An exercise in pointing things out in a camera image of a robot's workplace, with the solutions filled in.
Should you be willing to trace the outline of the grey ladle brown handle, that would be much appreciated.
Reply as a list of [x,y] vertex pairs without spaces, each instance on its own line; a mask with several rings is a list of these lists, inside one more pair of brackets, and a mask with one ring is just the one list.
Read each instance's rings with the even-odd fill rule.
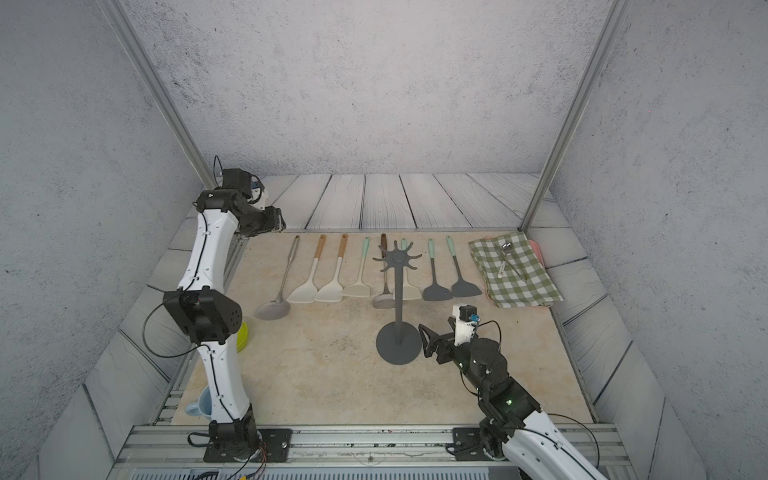
[[[387,237],[385,233],[382,233],[380,236],[380,249],[382,250],[382,257],[385,257],[386,252],[388,251],[388,243],[387,243]],[[375,309],[391,309],[395,306],[394,295],[390,292],[388,287],[387,273],[384,273],[383,292],[373,298],[372,306]]]

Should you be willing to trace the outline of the cream spatula mint handle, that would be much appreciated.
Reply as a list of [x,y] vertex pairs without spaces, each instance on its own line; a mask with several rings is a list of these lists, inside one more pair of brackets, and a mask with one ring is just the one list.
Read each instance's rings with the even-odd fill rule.
[[360,265],[358,269],[358,277],[354,283],[347,285],[343,288],[342,294],[344,297],[368,298],[370,296],[371,288],[369,285],[367,285],[363,281],[363,275],[364,275],[369,245],[370,245],[370,238],[366,237],[363,241],[361,260],[360,260]]
[[420,300],[422,292],[418,287],[409,282],[408,271],[408,268],[403,269],[403,299],[405,301]]

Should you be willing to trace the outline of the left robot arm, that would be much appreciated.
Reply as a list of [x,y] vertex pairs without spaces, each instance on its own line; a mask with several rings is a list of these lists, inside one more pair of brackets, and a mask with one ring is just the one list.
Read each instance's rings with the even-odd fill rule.
[[205,369],[208,385],[187,408],[209,421],[199,435],[204,461],[266,464],[268,444],[257,429],[237,360],[243,313],[225,293],[225,270],[234,239],[281,232],[286,225],[280,209],[268,205],[258,176],[224,168],[220,160],[214,160],[213,170],[215,188],[201,192],[194,203],[197,234],[187,269],[160,306],[189,338]]

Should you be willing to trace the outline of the cream turner wooden handle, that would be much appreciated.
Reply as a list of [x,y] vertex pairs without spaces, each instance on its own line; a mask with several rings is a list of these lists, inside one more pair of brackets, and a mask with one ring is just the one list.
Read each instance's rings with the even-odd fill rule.
[[315,295],[314,300],[323,303],[340,302],[343,298],[343,287],[339,281],[339,275],[343,264],[344,254],[348,243],[348,235],[341,236],[335,271],[330,282],[324,285]]

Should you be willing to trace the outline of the grey utensil rack stand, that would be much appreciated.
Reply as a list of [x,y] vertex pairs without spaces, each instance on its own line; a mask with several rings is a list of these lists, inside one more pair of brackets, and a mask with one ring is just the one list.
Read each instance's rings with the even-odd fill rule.
[[394,271],[394,300],[392,304],[395,321],[382,327],[376,338],[376,348],[380,357],[394,365],[405,365],[412,362],[421,350],[421,336],[417,328],[403,321],[404,269],[415,270],[410,262],[421,257],[421,254],[413,256],[409,253],[412,247],[412,243],[402,247],[395,241],[394,247],[388,249],[386,235],[382,234],[380,245],[382,257],[376,258],[376,261],[385,263],[381,270],[382,273],[386,273],[388,270]]

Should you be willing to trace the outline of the green plastic bowl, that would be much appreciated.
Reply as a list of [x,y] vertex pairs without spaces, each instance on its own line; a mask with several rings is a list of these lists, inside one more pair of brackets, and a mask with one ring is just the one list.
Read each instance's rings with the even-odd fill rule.
[[248,324],[243,321],[236,336],[236,349],[237,352],[243,351],[247,344],[249,339],[249,327]]

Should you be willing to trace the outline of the grey spatula mint handle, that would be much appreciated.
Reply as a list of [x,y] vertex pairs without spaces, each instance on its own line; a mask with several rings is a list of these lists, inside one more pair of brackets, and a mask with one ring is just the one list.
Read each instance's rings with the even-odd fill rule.
[[457,274],[457,281],[451,287],[452,295],[456,298],[480,296],[482,294],[482,291],[480,290],[480,288],[477,285],[471,282],[468,282],[463,278],[461,268],[458,262],[454,242],[451,236],[446,237],[446,243],[451,253],[453,263],[456,269],[456,274]]

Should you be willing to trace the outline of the grey spoon mint handle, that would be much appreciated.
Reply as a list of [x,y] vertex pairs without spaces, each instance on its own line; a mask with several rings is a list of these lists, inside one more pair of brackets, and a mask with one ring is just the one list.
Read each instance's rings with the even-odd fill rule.
[[436,272],[436,264],[435,264],[435,246],[432,238],[428,239],[427,247],[428,247],[429,260],[430,260],[432,283],[427,288],[424,289],[423,299],[425,301],[430,301],[430,302],[445,301],[445,300],[452,299],[453,298],[452,292],[448,288],[441,286],[437,282],[437,272]]

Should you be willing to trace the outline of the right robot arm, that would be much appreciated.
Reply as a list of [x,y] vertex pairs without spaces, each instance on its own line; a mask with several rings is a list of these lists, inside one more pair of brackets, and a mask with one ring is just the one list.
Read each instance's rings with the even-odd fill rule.
[[470,440],[445,446],[456,459],[485,456],[508,461],[530,479],[603,479],[605,476],[561,433],[540,403],[508,372],[501,344],[477,335],[477,322],[449,319],[452,331],[438,334],[421,324],[424,356],[453,363],[471,384],[484,414]]

